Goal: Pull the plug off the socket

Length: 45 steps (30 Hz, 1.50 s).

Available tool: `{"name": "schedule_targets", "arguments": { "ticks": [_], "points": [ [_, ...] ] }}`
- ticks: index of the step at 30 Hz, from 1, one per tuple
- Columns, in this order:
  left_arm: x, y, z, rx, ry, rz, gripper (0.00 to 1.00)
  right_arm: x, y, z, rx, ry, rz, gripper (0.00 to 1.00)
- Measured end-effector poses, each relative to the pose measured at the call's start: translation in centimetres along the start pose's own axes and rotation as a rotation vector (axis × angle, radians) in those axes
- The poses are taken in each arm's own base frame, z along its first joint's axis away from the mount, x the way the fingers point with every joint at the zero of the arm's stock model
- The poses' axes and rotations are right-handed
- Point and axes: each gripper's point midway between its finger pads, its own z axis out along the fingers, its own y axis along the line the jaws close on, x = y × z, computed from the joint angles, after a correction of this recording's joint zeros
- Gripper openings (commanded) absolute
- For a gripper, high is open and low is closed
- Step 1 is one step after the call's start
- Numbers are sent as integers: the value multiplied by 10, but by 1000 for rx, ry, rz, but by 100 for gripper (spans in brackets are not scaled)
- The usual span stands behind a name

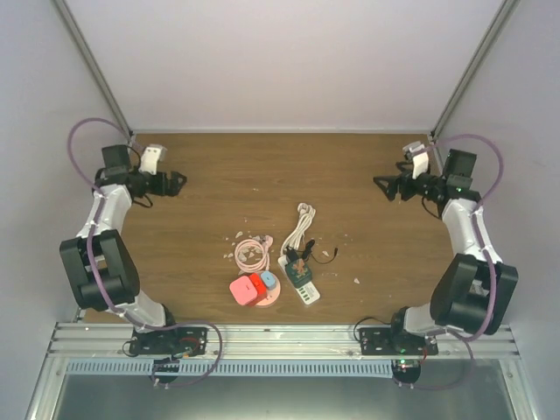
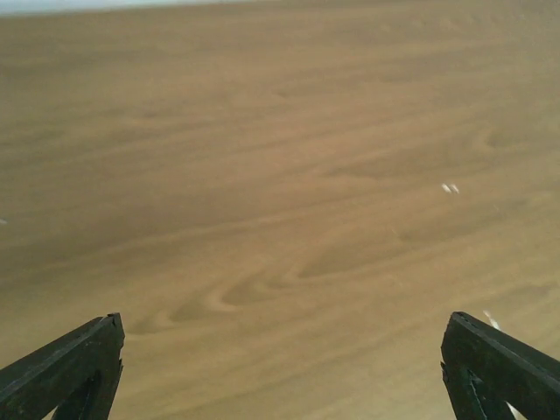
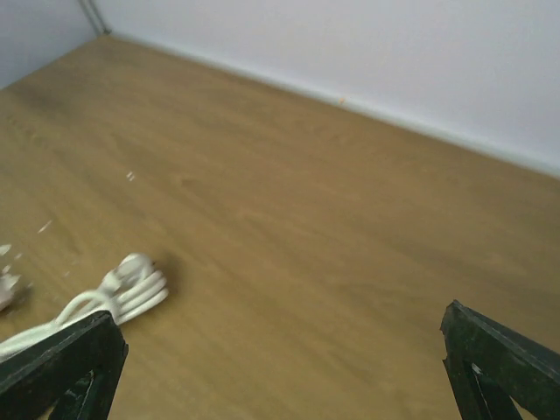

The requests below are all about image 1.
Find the red cube socket adapter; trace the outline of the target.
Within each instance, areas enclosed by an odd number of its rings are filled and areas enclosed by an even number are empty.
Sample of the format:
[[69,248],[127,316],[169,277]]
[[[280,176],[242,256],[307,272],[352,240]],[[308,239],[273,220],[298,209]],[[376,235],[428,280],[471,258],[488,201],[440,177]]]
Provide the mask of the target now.
[[251,273],[248,276],[248,278],[249,278],[251,284],[255,287],[257,297],[258,298],[266,297],[268,289],[267,289],[265,283],[263,282],[260,274],[259,273]]

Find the pink square plug adapter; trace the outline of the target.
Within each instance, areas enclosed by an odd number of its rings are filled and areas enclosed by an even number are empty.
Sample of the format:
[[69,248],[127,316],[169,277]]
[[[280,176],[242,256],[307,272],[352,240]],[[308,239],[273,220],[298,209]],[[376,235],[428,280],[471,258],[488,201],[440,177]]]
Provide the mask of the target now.
[[235,279],[229,285],[229,291],[238,305],[254,305],[259,298],[256,289],[251,284],[249,276],[244,275]]

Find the blue usb charger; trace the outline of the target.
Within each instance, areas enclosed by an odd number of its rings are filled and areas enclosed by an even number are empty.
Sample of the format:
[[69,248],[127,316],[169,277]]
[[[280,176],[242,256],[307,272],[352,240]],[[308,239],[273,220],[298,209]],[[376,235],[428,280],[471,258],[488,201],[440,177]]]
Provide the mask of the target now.
[[277,287],[277,278],[270,271],[262,271],[259,276],[267,290],[272,291]]

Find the pink round power socket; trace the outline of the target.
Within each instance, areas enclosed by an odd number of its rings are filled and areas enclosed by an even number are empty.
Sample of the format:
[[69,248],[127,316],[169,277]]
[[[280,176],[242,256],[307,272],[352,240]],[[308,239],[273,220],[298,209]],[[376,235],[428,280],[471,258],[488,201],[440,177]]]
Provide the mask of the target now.
[[275,287],[269,290],[267,292],[267,296],[263,300],[257,302],[255,304],[255,307],[261,309],[271,307],[279,299],[280,294],[281,294],[281,284],[279,281],[276,281]]

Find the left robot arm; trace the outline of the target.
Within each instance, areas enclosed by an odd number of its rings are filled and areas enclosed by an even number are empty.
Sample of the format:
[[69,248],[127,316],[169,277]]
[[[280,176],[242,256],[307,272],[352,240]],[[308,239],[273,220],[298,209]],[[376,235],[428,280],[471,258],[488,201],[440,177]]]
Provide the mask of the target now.
[[80,232],[59,246],[73,297],[81,309],[109,312],[128,320],[162,354],[176,350],[180,332],[171,312],[141,289],[137,267],[121,232],[134,206],[150,208],[152,196],[176,197],[187,177],[160,171],[166,148],[147,146],[132,164],[127,145],[102,149],[104,166],[92,183],[93,205]]

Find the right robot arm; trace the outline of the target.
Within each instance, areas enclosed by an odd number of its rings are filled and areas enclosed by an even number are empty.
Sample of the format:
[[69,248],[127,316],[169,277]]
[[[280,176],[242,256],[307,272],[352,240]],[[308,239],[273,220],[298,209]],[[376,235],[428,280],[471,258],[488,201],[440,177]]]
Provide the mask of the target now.
[[454,330],[467,340],[493,335],[501,326],[519,275],[506,265],[491,243],[484,222],[482,197],[472,189],[476,155],[450,150],[441,175],[431,173],[426,147],[404,147],[399,174],[376,177],[388,200],[418,196],[437,207],[448,231],[453,258],[437,283],[430,302],[403,307],[390,323],[388,346],[407,354],[430,336]]

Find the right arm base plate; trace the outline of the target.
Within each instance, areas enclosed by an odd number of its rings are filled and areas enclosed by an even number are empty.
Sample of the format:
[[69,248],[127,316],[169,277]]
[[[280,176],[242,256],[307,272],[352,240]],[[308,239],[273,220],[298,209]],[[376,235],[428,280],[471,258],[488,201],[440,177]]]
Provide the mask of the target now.
[[407,332],[392,333],[385,326],[365,326],[357,330],[363,355],[423,356],[438,355],[438,344]]

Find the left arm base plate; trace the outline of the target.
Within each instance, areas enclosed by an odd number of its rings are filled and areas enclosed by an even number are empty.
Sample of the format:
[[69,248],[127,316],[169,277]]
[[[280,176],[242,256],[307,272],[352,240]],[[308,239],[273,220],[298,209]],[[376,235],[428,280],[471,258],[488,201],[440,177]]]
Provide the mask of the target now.
[[137,332],[124,345],[130,356],[169,355],[193,357],[206,352],[208,329],[180,327],[171,331]]

